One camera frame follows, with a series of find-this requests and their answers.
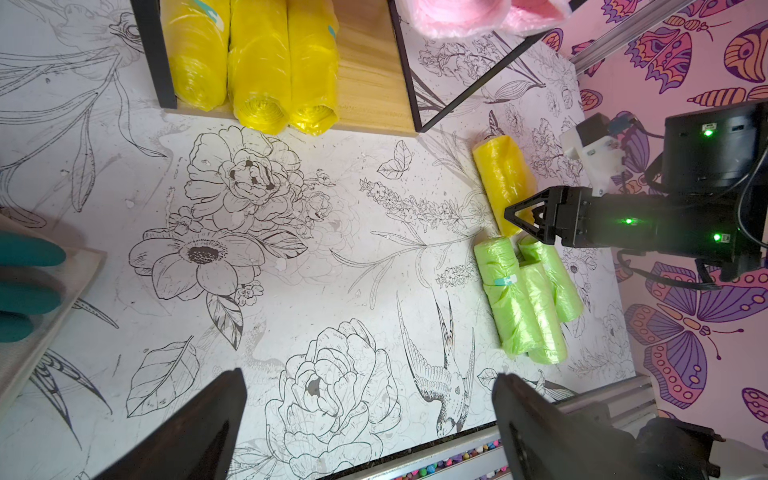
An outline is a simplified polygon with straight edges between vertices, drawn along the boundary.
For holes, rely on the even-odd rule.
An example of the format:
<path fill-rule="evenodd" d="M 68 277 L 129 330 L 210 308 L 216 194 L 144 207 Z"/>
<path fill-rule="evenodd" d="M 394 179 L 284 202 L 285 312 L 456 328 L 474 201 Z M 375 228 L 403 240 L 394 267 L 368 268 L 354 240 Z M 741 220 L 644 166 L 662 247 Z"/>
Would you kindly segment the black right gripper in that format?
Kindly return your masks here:
<path fill-rule="evenodd" d="M 647 194 L 595 196 L 587 187 L 549 187 L 508 206 L 503 218 L 542 243 L 611 247 L 700 261 L 731 281 L 761 267 L 761 248 L 739 231 L 736 199 Z"/>

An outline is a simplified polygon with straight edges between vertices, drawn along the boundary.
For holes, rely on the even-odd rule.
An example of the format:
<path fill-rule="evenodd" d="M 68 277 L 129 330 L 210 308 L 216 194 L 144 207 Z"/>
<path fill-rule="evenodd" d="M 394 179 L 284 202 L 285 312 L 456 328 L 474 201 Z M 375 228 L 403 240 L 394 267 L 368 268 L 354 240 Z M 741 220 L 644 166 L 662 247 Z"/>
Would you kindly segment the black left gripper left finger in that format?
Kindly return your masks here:
<path fill-rule="evenodd" d="M 247 400 L 242 370 L 221 373 L 99 479 L 225 479 Z"/>

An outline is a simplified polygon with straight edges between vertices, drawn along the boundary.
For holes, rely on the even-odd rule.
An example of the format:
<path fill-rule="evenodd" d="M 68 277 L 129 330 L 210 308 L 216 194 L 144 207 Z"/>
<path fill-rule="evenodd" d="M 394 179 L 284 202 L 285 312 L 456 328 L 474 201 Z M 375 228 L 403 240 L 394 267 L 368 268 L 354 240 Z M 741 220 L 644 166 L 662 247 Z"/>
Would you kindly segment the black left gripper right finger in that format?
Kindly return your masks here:
<path fill-rule="evenodd" d="M 509 472 L 514 479 L 646 479 L 631 434 L 592 414 L 566 414 L 514 374 L 492 389 Z"/>

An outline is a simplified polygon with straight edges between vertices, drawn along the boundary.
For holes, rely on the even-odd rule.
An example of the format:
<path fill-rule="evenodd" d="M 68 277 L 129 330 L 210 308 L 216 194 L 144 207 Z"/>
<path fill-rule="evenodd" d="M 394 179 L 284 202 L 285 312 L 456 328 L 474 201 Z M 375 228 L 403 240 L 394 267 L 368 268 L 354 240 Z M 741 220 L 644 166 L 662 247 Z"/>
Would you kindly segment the yellow bag roll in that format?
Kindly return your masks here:
<path fill-rule="evenodd" d="M 291 103 L 287 3 L 232 1 L 228 87 L 233 114 L 245 127 L 277 135 Z"/>
<path fill-rule="evenodd" d="M 500 234 L 519 234 L 521 229 L 507 221 L 504 212 L 537 192 L 523 152 L 509 136 L 500 135 L 477 144 L 472 155 Z"/>
<path fill-rule="evenodd" d="M 289 1 L 292 104 L 290 123 L 319 136 L 339 121 L 336 43 L 339 23 L 331 1 Z"/>
<path fill-rule="evenodd" d="M 228 1 L 160 3 L 176 97 L 201 111 L 211 111 L 227 98 L 230 13 Z"/>

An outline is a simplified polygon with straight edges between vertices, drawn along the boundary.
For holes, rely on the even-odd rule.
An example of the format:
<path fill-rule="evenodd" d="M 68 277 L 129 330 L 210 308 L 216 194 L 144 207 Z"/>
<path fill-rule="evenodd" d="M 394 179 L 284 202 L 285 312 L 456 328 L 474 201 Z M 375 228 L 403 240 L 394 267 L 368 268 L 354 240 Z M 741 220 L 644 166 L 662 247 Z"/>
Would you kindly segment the green bag roll one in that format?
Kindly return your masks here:
<path fill-rule="evenodd" d="M 474 255 L 502 350 L 514 358 L 540 347 L 537 315 L 511 240 L 482 241 L 474 246 Z"/>

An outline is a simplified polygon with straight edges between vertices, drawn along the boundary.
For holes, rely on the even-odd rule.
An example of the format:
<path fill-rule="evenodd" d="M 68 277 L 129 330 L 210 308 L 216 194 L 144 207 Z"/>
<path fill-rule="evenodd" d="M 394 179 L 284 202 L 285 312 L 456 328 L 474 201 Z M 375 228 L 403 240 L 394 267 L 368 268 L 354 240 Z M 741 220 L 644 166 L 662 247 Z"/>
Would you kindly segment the green bag roll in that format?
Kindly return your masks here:
<path fill-rule="evenodd" d="M 539 262 L 544 267 L 552 285 L 554 305 L 560 322 L 577 320 L 583 313 L 584 305 L 557 249 L 531 236 L 524 237 L 518 243 L 518 248 L 526 260 Z"/>

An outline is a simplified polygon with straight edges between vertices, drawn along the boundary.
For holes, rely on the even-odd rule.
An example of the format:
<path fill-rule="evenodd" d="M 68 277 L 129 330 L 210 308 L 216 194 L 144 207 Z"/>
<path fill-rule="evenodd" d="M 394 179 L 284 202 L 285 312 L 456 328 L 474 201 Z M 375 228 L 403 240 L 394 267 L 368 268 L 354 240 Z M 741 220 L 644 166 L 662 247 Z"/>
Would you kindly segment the green bag roll two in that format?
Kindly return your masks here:
<path fill-rule="evenodd" d="M 538 364 L 560 364 L 567 359 L 568 351 L 554 303 L 550 279 L 540 262 L 528 262 L 522 265 L 521 274 L 533 307 L 536 326 L 541 334 L 541 340 L 528 352 L 528 356 Z"/>

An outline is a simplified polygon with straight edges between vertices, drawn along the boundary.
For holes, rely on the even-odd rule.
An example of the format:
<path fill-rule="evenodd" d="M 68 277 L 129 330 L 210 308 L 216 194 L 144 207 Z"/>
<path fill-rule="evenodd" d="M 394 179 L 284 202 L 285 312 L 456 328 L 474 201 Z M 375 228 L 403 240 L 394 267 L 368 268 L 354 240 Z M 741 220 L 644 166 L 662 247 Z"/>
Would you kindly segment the pink bag roll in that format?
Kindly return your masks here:
<path fill-rule="evenodd" d="M 465 38 L 499 27 L 511 8 L 504 0 L 402 1 L 409 24 L 434 39 Z"/>
<path fill-rule="evenodd" d="M 511 0 L 501 28 L 517 35 L 533 35 L 557 27 L 572 15 L 568 1 Z"/>

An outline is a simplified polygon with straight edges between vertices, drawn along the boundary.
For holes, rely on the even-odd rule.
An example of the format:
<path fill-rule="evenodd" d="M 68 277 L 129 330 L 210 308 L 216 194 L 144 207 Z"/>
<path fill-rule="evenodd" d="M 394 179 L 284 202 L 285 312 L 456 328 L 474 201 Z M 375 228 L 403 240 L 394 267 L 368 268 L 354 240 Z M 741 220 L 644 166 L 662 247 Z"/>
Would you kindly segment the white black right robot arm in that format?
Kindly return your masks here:
<path fill-rule="evenodd" d="M 649 281 L 720 289 L 764 264 L 767 243 L 767 103 L 672 116 L 647 167 L 646 195 L 611 194 L 623 177 L 618 137 L 643 132 L 632 115 L 595 114 L 568 130 L 564 152 L 590 186 L 553 186 L 509 205 L 507 222 L 548 245 L 611 247 L 620 268 Z"/>

